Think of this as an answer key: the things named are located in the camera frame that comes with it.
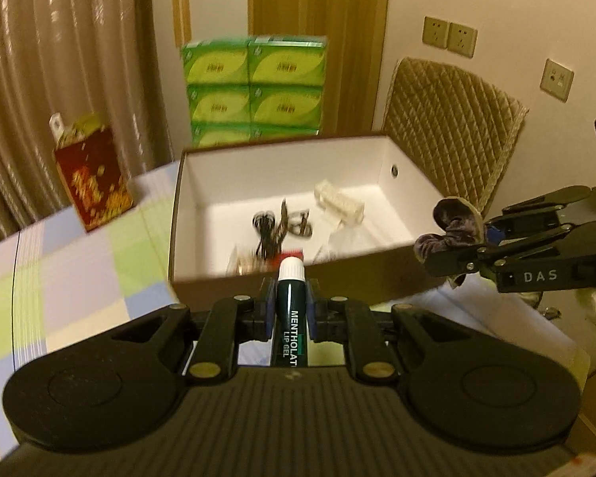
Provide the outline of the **brown curtain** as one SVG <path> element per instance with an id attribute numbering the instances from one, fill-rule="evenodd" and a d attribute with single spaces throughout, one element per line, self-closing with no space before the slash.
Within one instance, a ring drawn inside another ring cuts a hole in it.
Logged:
<path id="1" fill-rule="evenodd" d="M 126 176 L 171 161 L 153 0 L 0 0 L 0 242 L 68 205 L 50 117 L 93 112 Z"/>

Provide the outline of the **brown cardboard box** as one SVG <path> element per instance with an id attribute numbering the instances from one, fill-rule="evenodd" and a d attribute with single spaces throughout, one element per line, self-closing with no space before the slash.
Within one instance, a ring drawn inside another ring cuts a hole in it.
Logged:
<path id="1" fill-rule="evenodd" d="M 360 225 L 382 242 L 377 251 L 335 255 L 331 233 L 343 225 L 315 200 L 323 180 L 365 204 Z M 437 226 L 432 210 L 440 194 L 388 136 L 292 138 L 187 150 L 177 173 L 170 240 L 169 281 L 180 302 L 207 310 L 218 299 L 254 295 L 263 273 L 230 276 L 237 245 L 256 248 L 258 212 L 309 210 L 311 238 L 289 235 L 284 250 L 304 250 L 306 274 L 326 296 L 367 304 L 425 292 L 442 285 L 416 259 L 416 238 Z"/>

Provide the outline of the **checkered tablecloth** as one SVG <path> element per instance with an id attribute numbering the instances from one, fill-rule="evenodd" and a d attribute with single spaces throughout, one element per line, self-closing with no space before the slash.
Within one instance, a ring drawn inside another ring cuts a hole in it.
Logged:
<path id="1" fill-rule="evenodd" d="M 175 302 L 168 254 L 177 170 L 171 163 L 134 179 L 137 207 L 91 234 L 66 208 L 0 243 L 0 460 L 17 445 L 2 406 L 16 369 Z M 590 372 L 577 342 L 479 277 L 403 301 L 551 357 L 580 382 Z"/>

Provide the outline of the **red snack packet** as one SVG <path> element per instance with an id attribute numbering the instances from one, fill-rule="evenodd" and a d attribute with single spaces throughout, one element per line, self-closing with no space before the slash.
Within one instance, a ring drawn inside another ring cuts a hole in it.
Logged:
<path id="1" fill-rule="evenodd" d="M 280 260 L 284 260 L 286 257 L 298 257 L 300 260 L 304 258 L 304 250 L 302 249 L 295 249 L 295 250 L 284 250 L 282 251 L 277 257 Z"/>

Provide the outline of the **green lip balm tube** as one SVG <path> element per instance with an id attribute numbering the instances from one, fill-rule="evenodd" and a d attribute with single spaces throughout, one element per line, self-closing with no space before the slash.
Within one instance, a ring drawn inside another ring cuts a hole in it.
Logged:
<path id="1" fill-rule="evenodd" d="M 306 367 L 307 281 L 304 262 L 290 256 L 281 261 L 274 297 L 275 324 L 272 337 L 271 365 Z"/>

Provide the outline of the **cotton swabs bag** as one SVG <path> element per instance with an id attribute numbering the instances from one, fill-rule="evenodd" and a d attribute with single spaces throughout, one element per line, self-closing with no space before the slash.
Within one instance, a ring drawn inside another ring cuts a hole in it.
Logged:
<path id="1" fill-rule="evenodd" d="M 237 244 L 231 251 L 227 264 L 230 276 L 246 276 L 253 273 L 277 271 L 280 262 L 262 246 L 250 248 Z"/>

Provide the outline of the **quilted chair cushion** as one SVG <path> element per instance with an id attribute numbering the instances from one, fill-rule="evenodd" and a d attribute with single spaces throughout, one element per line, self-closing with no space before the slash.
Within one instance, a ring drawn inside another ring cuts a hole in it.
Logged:
<path id="1" fill-rule="evenodd" d="M 519 99 L 475 73 L 404 57 L 393 72 L 382 131 L 440 194 L 487 214 L 527 115 Z"/>

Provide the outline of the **clear floss pick box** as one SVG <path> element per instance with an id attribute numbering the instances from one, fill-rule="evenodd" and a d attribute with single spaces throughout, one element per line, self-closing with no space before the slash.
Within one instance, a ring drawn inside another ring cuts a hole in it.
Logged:
<path id="1" fill-rule="evenodd" d="M 335 255 L 355 256 L 379 250 L 382 242 L 363 225 L 343 225 L 330 234 L 326 246 Z"/>

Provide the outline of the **double wall socket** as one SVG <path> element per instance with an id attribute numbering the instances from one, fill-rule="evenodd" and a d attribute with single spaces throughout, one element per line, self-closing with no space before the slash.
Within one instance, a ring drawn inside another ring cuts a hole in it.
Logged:
<path id="1" fill-rule="evenodd" d="M 467 58 L 473 58 L 478 39 L 478 30 L 467 25 L 450 23 L 437 17 L 425 16 L 422 30 L 422 43 L 430 47 Z"/>

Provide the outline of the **red gift bag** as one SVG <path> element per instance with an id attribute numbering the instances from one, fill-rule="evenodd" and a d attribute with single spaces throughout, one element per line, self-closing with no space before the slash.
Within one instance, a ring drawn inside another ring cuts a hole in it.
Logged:
<path id="1" fill-rule="evenodd" d="M 114 135 L 98 113 L 66 125 L 52 114 L 53 157 L 60 179 L 85 231 L 94 231 L 134 206 L 117 157 Z"/>

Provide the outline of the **brown velvet scrunchie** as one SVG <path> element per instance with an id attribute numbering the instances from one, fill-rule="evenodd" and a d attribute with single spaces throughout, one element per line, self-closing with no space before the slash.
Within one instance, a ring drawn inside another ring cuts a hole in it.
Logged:
<path id="1" fill-rule="evenodd" d="M 431 254 L 483 243 L 484 223 L 479 210 L 462 197 L 446 197 L 433 210 L 442 235 L 424 234 L 413 243 L 416 259 L 424 264 Z"/>

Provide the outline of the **green tissue pack stack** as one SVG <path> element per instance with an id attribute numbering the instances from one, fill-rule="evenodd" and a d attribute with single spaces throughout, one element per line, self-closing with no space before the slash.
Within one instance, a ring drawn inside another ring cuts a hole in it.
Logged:
<path id="1" fill-rule="evenodd" d="M 325 37 L 249 36 L 180 48 L 194 147 L 316 136 L 322 127 Z"/>

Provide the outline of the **single wall socket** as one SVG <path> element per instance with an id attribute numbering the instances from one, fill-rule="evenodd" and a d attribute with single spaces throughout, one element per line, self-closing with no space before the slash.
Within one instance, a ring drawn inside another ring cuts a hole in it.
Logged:
<path id="1" fill-rule="evenodd" d="M 547 58 L 539 88 L 548 95 L 566 102 L 574 80 L 574 71 Z"/>

